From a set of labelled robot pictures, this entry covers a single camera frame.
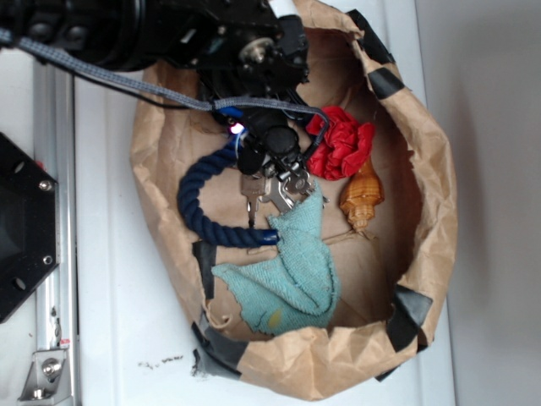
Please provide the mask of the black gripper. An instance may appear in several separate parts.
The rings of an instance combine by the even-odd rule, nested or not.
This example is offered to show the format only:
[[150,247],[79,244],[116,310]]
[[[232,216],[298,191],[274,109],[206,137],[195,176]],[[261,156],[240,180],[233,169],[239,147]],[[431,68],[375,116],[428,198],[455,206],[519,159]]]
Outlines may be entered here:
[[171,1],[170,62],[220,97],[272,97],[309,76],[309,42],[292,1]]

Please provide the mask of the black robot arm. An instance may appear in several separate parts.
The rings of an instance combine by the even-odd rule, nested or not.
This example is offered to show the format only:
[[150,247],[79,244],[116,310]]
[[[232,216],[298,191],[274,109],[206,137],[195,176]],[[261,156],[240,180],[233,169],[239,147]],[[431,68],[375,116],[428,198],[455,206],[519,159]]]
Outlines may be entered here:
[[[295,91],[309,74],[303,23],[268,1],[4,1],[1,43],[168,109],[309,111]],[[125,78],[158,61],[198,71],[208,96]]]

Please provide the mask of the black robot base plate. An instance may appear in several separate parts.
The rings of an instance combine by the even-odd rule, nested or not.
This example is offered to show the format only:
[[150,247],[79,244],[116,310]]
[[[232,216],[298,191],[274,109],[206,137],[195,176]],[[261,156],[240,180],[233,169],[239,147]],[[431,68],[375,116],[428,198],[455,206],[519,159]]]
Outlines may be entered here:
[[1,322],[57,266],[57,182],[1,135]]

